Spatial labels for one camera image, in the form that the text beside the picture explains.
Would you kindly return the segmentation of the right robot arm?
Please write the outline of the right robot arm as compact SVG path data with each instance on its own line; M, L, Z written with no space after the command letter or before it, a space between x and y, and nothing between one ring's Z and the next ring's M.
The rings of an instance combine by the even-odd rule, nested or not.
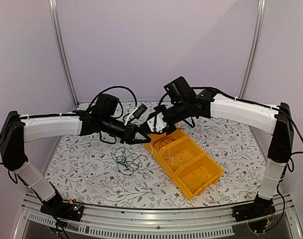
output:
M164 87L172 106L159 104L140 128L144 134L170 134L174 125L191 117L231 120L260 129L272 135L268 162L256 202L250 213L260 217L269 209L269 202L292 155L294 128L290 107L278 106L232 97L214 87L191 87L178 77Z

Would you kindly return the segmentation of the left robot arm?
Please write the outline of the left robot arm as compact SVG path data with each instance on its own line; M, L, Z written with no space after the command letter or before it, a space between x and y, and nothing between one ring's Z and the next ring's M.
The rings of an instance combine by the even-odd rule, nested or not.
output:
M51 183L28 161L25 144L59 136L87 136L107 133L115 142L149 143L151 139L137 125L114 117L119 99L100 93L86 110L48 115L8 113L0 132L0 164L14 172L55 216L66 212L66 205Z

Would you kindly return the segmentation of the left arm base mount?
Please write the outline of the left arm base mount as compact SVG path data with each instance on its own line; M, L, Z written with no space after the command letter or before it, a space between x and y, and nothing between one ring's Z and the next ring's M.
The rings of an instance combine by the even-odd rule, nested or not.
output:
M54 196L48 201L43 201L40 211L53 218L62 218L79 222L83 216L84 203L80 201L64 200L57 189Z

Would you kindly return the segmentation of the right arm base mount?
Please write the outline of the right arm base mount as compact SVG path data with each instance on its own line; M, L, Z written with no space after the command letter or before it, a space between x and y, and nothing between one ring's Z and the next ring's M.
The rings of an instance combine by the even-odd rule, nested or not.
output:
M275 206L272 199L266 200L256 196L254 201L248 204L233 207L232 217L236 222L249 221L249 229L256 233L265 233L275 219Z

